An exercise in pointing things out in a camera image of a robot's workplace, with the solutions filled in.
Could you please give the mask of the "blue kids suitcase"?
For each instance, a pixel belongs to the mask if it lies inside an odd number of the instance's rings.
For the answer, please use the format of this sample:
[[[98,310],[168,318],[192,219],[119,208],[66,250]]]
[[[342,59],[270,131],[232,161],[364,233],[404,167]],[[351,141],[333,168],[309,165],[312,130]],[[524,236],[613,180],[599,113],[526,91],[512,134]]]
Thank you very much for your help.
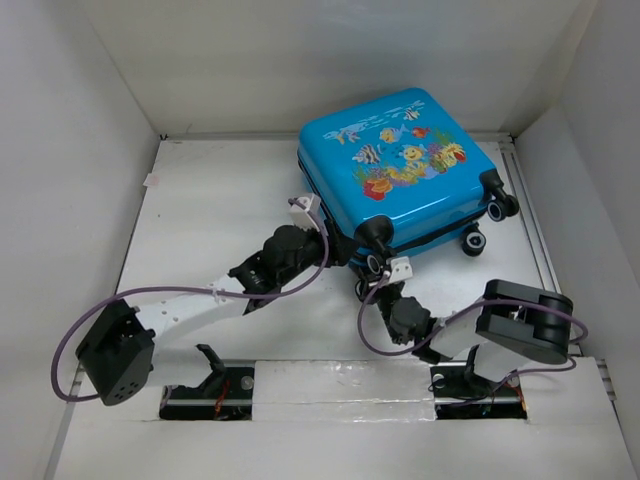
[[[299,167],[358,273],[452,240],[478,256],[479,220],[519,212],[494,163],[422,88],[317,118],[298,141]]]

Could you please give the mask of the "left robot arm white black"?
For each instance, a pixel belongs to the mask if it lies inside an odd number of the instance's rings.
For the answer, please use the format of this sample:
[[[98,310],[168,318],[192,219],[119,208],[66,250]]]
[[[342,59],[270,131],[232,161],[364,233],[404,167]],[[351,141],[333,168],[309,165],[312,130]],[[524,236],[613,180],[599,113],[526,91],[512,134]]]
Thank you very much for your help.
[[[110,300],[76,349],[98,398],[127,401],[146,384],[157,349],[216,321],[250,314],[291,292],[309,268],[343,266],[357,249],[332,223],[319,232],[278,227],[261,250],[206,287],[171,287],[171,298],[134,307]]]

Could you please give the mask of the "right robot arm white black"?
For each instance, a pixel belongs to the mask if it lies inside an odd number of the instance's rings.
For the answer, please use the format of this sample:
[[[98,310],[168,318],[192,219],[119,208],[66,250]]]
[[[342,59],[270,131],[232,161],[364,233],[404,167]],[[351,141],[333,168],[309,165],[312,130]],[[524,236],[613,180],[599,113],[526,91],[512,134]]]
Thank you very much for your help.
[[[560,370],[570,360],[572,327],[587,333],[573,317],[574,302],[556,292],[494,279],[474,303],[436,318],[415,297],[403,296],[403,287],[376,285],[363,304],[379,309],[391,341],[405,348],[370,350],[389,357],[411,354],[431,365],[466,352],[462,381],[476,394],[531,362]]]

